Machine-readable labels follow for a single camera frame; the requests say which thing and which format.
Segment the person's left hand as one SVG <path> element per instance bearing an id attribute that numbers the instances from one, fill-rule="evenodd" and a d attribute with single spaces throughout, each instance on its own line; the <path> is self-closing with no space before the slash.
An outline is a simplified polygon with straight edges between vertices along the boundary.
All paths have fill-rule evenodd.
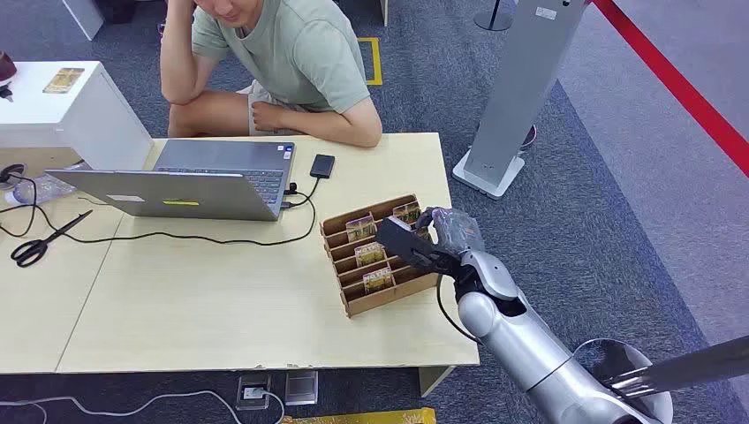
<path id="1" fill-rule="evenodd" d="M 250 121 L 256 131 L 278 132 L 287 129 L 284 123 L 287 109 L 283 106 L 257 101 L 250 104 L 250 112 Z"/>

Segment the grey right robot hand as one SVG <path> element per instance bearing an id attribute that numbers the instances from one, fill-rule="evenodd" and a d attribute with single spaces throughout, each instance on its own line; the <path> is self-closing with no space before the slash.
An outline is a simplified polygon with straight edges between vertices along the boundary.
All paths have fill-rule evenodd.
<path id="1" fill-rule="evenodd" d="M 469 250 L 485 250 L 478 222 L 465 211 L 456 208 L 426 208 L 416 221 L 416 229 L 427 228 L 429 225 L 436 231 L 437 245 L 447 252 L 461 255 Z"/>

